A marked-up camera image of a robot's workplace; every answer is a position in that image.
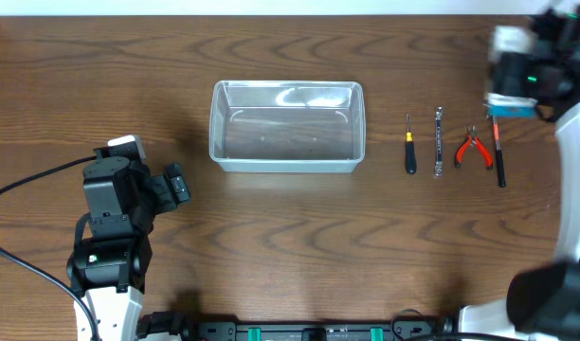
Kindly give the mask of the white blue cardboard box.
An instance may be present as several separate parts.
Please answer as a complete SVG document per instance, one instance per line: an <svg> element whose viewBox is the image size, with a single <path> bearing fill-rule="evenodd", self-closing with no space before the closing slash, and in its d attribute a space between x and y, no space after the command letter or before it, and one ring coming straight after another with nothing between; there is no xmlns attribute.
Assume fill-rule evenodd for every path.
<svg viewBox="0 0 580 341"><path fill-rule="evenodd" d="M537 100L488 93L485 103L489 117L534 118Z"/></svg>

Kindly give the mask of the clear plastic container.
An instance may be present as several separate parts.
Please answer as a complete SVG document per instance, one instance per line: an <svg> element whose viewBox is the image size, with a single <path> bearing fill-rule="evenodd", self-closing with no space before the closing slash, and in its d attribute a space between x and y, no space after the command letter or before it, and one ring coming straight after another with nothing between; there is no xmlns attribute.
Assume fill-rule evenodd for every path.
<svg viewBox="0 0 580 341"><path fill-rule="evenodd" d="M218 81L209 156L227 172L351 173L366 154L356 81Z"/></svg>

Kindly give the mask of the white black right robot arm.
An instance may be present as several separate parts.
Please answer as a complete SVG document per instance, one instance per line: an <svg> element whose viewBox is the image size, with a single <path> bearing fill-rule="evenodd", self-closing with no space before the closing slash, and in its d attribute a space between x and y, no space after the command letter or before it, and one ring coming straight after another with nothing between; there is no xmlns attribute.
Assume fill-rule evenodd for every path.
<svg viewBox="0 0 580 341"><path fill-rule="evenodd" d="M504 299L459 313L455 340L580 340L580 52L531 62L530 94L553 108L561 161L553 261L517 274Z"/></svg>

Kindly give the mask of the small black orange hammer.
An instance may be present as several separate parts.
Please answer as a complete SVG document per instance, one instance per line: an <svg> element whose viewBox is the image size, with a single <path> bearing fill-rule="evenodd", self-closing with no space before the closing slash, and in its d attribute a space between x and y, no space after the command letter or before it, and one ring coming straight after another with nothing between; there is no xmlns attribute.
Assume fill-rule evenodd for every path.
<svg viewBox="0 0 580 341"><path fill-rule="evenodd" d="M499 129L498 129L498 121L497 118L494 116L490 116L493 126L493 136L495 141L495 158L497 163L497 176L498 176L498 186L500 188L505 188L507 186L506 183L506 175L504 170L504 163L503 163L503 156L502 156L502 149L500 145L499 139Z"/></svg>

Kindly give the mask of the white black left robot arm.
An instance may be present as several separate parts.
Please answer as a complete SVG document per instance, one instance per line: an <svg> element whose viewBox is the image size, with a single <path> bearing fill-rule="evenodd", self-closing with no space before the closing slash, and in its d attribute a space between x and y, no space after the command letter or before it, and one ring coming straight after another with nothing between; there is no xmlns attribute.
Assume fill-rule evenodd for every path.
<svg viewBox="0 0 580 341"><path fill-rule="evenodd" d="M67 274L101 340L137 340L154 219L189 202L190 190L176 163L153 175L136 141L95 155L82 171L88 211L76 225Z"/></svg>

